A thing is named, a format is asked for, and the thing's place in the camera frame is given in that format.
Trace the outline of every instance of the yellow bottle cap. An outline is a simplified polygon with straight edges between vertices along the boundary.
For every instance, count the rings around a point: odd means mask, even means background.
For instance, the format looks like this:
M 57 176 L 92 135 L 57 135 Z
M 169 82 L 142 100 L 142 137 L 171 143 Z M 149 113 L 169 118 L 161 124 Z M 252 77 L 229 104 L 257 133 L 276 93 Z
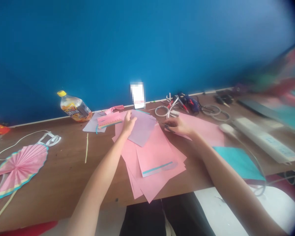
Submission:
M 66 96 L 67 95 L 67 93 L 64 92 L 63 90 L 57 92 L 57 94 L 59 95 L 59 97 L 63 97 L 63 96 Z

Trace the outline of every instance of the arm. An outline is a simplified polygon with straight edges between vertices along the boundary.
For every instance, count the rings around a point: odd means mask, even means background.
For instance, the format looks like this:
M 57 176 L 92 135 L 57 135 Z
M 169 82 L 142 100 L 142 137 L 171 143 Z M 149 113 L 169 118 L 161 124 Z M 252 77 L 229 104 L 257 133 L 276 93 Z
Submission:
M 95 234 L 99 208 L 115 175 L 122 148 L 137 119 L 130 119 L 130 116 L 131 111 L 128 111 L 122 133 L 89 179 L 69 221 L 68 236 Z
M 249 235 L 286 235 L 263 208 L 237 172 L 179 118 L 165 121 L 175 132 L 190 137 L 202 158 L 212 182 Z

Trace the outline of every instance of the plastic bottle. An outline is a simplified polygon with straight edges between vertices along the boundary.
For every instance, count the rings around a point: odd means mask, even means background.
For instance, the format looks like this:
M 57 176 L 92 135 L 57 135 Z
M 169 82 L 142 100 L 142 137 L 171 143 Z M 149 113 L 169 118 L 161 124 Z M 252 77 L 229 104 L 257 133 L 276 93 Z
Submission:
M 85 122 L 92 118 L 93 113 L 82 99 L 69 96 L 63 90 L 57 92 L 57 94 L 61 97 L 61 109 L 67 113 L 67 115 L 71 116 L 72 119 L 77 122 Z

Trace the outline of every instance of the paper fan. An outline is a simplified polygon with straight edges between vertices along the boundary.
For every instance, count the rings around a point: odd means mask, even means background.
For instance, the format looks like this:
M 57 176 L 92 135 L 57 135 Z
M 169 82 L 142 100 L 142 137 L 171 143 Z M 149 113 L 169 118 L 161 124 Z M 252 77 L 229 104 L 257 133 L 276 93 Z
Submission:
M 48 147 L 44 144 L 35 144 L 23 147 L 9 156 L 0 166 L 0 175 L 10 173 L 0 185 L 0 198 L 3 198 L 22 185 L 26 184 L 37 174 L 44 165 L 48 154 Z

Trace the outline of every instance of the white power strip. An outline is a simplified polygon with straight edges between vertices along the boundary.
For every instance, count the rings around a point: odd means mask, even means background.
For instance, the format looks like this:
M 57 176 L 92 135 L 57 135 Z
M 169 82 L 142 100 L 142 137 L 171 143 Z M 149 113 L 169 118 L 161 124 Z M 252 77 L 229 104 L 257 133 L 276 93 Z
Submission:
M 273 138 L 272 135 L 264 132 L 251 120 L 238 118 L 233 121 L 233 124 L 278 163 L 295 161 L 295 152 Z

